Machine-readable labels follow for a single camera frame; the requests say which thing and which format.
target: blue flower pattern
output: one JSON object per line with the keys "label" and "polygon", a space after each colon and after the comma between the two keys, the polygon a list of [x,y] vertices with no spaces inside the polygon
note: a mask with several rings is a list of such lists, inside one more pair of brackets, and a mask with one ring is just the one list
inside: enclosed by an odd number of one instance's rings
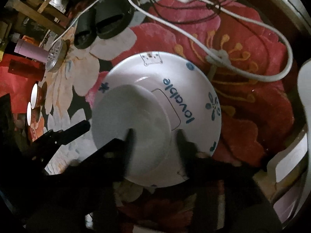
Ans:
{"label": "blue flower pattern", "polygon": [[105,93],[106,90],[108,90],[109,87],[108,87],[108,82],[106,83],[102,83],[101,86],[99,87],[98,91],[101,91],[102,93]]}
{"label": "blue flower pattern", "polygon": [[190,71],[193,71],[193,70],[194,70],[194,65],[193,65],[191,62],[187,62],[187,63],[186,63],[186,66],[187,66],[187,68],[188,68]]}
{"label": "blue flower pattern", "polygon": [[213,146],[210,148],[210,152],[213,152],[216,149],[217,143],[214,142]]}
{"label": "blue flower pattern", "polygon": [[217,115],[220,116],[220,108],[218,107],[218,98],[215,97],[215,100],[213,99],[213,95],[211,94],[211,92],[208,92],[208,98],[210,99],[211,103],[207,103],[205,105],[206,109],[212,109],[212,121],[215,120],[215,111],[217,113]]}

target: black object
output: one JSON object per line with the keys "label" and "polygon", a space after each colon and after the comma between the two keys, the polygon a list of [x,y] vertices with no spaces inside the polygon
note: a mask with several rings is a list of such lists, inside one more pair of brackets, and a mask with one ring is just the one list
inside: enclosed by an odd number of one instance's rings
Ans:
{"label": "black object", "polygon": [[124,31],[135,12],[128,0],[100,0],[95,5],[95,9],[96,32],[101,39],[112,38]]}
{"label": "black object", "polygon": [[96,39],[95,14],[95,8],[91,7],[79,17],[74,39],[76,48],[88,48]]}
{"label": "black object", "polygon": [[[186,140],[181,130],[177,145],[190,186],[202,187],[211,180],[223,180],[225,185],[226,220],[221,232],[278,233],[282,225],[269,201],[252,179],[250,169],[235,167],[211,158],[196,157],[195,144]],[[198,189],[190,233],[208,232],[209,211],[204,189]]]}
{"label": "black object", "polygon": [[3,230],[1,229],[1,232],[14,232],[14,233],[27,233],[27,231],[24,229],[22,223],[16,219],[15,216],[12,215],[11,211],[7,208],[6,204],[0,197],[0,215],[1,219],[0,222],[2,223],[2,226],[5,224],[6,227],[9,229]]}
{"label": "black object", "polygon": [[129,130],[125,141],[113,139],[78,166],[46,177],[53,195],[27,220],[26,229],[86,232],[84,216],[92,212],[97,232],[120,233],[112,182],[123,180],[133,143],[134,132]]}
{"label": "black object", "polygon": [[90,123],[84,120],[65,131],[50,130],[35,140],[31,147],[23,152],[23,156],[42,171],[61,145],[67,145],[82,136],[90,127]]}
{"label": "black object", "polygon": [[[149,0],[153,9],[155,10],[155,12],[157,13],[157,15],[162,18],[163,20],[169,22],[169,23],[173,23],[173,24],[193,24],[193,23],[199,23],[199,22],[205,22],[205,21],[209,21],[212,20],[213,18],[215,18],[217,15],[219,15],[220,13],[220,8],[222,3],[225,3],[227,0],[223,0],[223,1],[219,1],[219,0],[212,0],[212,2],[214,2],[214,5],[210,5],[210,4],[205,4],[205,5],[199,5],[199,6],[188,6],[188,7],[172,7],[172,6],[166,6],[166,5],[162,5],[161,3],[158,3],[156,0]],[[214,10],[214,13],[212,15],[209,15],[207,17],[201,18],[201,19],[197,19],[197,20],[188,20],[188,21],[170,21],[167,20],[166,18],[164,18],[157,10],[156,5],[160,6],[160,7],[164,7],[164,8],[168,8],[168,9],[172,9],[172,10],[188,10],[188,9],[202,9],[202,8],[207,8],[209,10]]]}

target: white bowl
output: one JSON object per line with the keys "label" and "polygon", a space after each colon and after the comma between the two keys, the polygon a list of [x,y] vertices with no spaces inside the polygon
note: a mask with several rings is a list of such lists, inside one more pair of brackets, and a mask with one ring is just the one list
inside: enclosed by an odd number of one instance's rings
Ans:
{"label": "white bowl", "polygon": [[105,93],[93,109],[92,134],[98,149],[114,138],[135,131],[135,144],[126,178],[155,169],[168,153],[170,125],[157,98],[137,85],[121,85]]}
{"label": "white bowl", "polygon": [[172,138],[168,154],[157,168],[131,176],[129,180],[157,187],[185,181],[187,176],[179,158],[175,134],[182,129],[187,140],[195,143],[200,152],[210,156],[214,153],[220,137],[221,111],[212,84],[200,69],[180,56],[144,52],[123,60],[107,74],[96,94],[94,108],[102,104],[106,94],[124,84],[139,85],[157,98],[168,116]]}

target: wooden furniture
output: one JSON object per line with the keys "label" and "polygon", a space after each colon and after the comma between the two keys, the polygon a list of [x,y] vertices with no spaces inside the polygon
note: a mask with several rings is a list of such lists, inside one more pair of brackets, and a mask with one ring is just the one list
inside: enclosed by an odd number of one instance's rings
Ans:
{"label": "wooden furniture", "polygon": [[32,20],[36,21],[38,24],[46,27],[47,29],[55,32],[56,34],[60,35],[65,31],[65,28],[57,24],[56,22],[46,18],[44,15],[40,14],[35,9],[31,8],[28,4],[20,1],[14,0],[13,8],[17,11],[23,13],[24,15],[28,16]]}
{"label": "wooden furniture", "polygon": [[55,18],[65,23],[68,23],[69,19],[59,10],[51,6],[49,4],[50,1],[51,0],[14,0],[13,8],[36,21],[38,24],[60,35],[65,31],[65,28],[56,23]]}

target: yellow stamen pattern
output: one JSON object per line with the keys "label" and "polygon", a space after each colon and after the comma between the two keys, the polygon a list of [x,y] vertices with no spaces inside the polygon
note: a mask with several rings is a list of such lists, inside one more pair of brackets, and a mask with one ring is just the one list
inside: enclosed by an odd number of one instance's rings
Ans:
{"label": "yellow stamen pattern", "polygon": [[225,34],[222,36],[221,41],[220,41],[220,48],[223,50],[223,45],[224,43],[228,42],[230,39],[228,34]]}
{"label": "yellow stamen pattern", "polygon": [[236,43],[235,47],[232,50],[230,50],[228,52],[228,54],[233,53],[234,51],[241,51],[242,49],[243,49],[242,44],[241,43]]}
{"label": "yellow stamen pattern", "polygon": [[233,106],[220,105],[221,111],[225,112],[228,116],[233,117],[235,108]]}
{"label": "yellow stamen pattern", "polygon": [[242,52],[242,58],[231,58],[230,60],[231,61],[246,61],[250,58],[250,56],[251,56],[250,52],[244,51]]}
{"label": "yellow stamen pattern", "polygon": [[184,53],[183,53],[183,47],[182,47],[182,45],[179,45],[179,44],[175,45],[175,46],[174,46],[174,51],[175,51],[179,56],[183,57],[184,59],[187,59],[186,56],[185,56]]}
{"label": "yellow stamen pattern", "polygon": [[190,41],[190,46],[191,46],[191,49],[193,50],[193,52],[195,53],[195,55],[198,57],[198,59],[202,62],[205,63],[205,60],[200,56],[200,54],[197,53],[197,51],[194,49],[194,42],[193,40],[189,39]]}
{"label": "yellow stamen pattern", "polygon": [[236,73],[231,72],[230,70],[222,71],[222,70],[220,70],[220,69],[217,69],[217,70],[216,70],[216,74],[220,74],[220,75],[230,75],[230,76],[235,76],[235,75],[236,75]]}
{"label": "yellow stamen pattern", "polygon": [[257,72],[258,71],[258,65],[257,65],[257,63],[256,62],[254,62],[254,61],[251,61],[251,63],[249,64],[249,68],[248,68],[248,72],[250,72],[250,73],[255,73],[255,72]]}
{"label": "yellow stamen pattern", "polygon": [[212,80],[213,83],[221,84],[221,85],[231,85],[231,86],[243,86],[248,85],[249,81],[246,82],[227,82],[227,81],[220,81],[220,80]]}
{"label": "yellow stamen pattern", "polygon": [[207,48],[212,48],[213,47],[213,38],[215,36],[215,31],[210,31],[207,32],[207,40],[206,40],[206,46]]}
{"label": "yellow stamen pattern", "polygon": [[257,84],[257,80],[251,80],[251,79],[249,79],[249,81],[248,81],[248,83],[249,84],[251,84],[251,85],[255,85],[255,84]]}
{"label": "yellow stamen pattern", "polygon": [[227,95],[221,91],[219,91],[218,89],[214,88],[216,93],[220,94],[221,96],[223,97],[226,97],[228,99],[231,99],[231,100],[235,100],[235,101],[242,101],[242,102],[247,102],[247,103],[254,103],[256,101],[255,97],[253,94],[249,94],[247,95],[246,98],[243,98],[243,97],[239,97],[239,96],[231,96],[231,95]]}

